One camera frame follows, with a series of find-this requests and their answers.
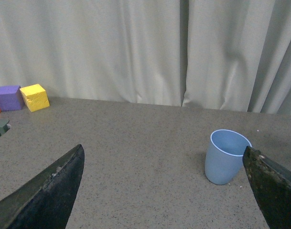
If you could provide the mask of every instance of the white curtain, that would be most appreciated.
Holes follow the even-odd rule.
[[[291,114],[291,0],[0,0],[0,86]]]

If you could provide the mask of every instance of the yellow foam block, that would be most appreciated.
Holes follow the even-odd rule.
[[[39,84],[20,88],[20,91],[31,112],[50,106],[46,91]]]

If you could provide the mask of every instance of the plastic cup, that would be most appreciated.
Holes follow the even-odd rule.
[[[251,143],[232,130],[215,130],[205,160],[205,174],[212,183],[227,184],[242,168],[243,154]]]

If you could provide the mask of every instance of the speckled table surface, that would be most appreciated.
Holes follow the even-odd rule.
[[[204,173],[211,132],[232,129],[291,170],[291,116],[50,98],[2,112],[0,200],[81,143],[85,169],[67,229],[267,229],[242,168]]]

